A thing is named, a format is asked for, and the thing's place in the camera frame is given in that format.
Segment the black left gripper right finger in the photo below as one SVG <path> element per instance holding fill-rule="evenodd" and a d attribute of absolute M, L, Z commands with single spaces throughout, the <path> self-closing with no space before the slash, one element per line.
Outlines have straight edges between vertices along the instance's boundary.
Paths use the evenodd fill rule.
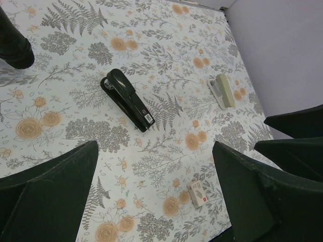
<path fill-rule="evenodd" d="M 212 154 L 231 226 L 215 241 L 322 241 L 322 183 L 215 142 Z"/>

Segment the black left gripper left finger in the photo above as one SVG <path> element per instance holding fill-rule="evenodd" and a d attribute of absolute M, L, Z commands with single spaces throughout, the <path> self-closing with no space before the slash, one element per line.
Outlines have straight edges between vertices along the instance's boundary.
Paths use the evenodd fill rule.
<path fill-rule="evenodd" d="M 75 241 L 97 160 L 89 141 L 1 178 L 1 241 Z"/>

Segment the black stapler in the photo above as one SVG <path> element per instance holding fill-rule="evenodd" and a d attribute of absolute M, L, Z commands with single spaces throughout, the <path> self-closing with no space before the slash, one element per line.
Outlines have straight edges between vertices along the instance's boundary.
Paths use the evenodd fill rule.
<path fill-rule="evenodd" d="M 155 123 L 151 113 L 136 94 L 135 88 L 121 70 L 113 69 L 108 72 L 101 80 L 100 86 L 141 132 L 146 132 Z"/>

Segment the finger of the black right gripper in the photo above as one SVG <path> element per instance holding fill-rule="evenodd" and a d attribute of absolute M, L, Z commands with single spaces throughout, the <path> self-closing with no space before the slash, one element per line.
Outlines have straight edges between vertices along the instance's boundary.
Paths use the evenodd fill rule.
<path fill-rule="evenodd" d="M 322 137 L 259 141 L 254 149 L 283 171 L 322 180 Z"/>
<path fill-rule="evenodd" d="M 268 116 L 264 123 L 292 138 L 322 137 L 322 105 L 296 112 Z"/>

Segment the beige stapler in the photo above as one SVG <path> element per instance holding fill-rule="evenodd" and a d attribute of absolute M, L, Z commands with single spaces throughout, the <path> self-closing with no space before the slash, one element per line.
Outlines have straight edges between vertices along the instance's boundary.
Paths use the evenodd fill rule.
<path fill-rule="evenodd" d="M 207 85 L 222 110 L 235 105 L 232 90 L 225 74 L 207 77 Z"/>

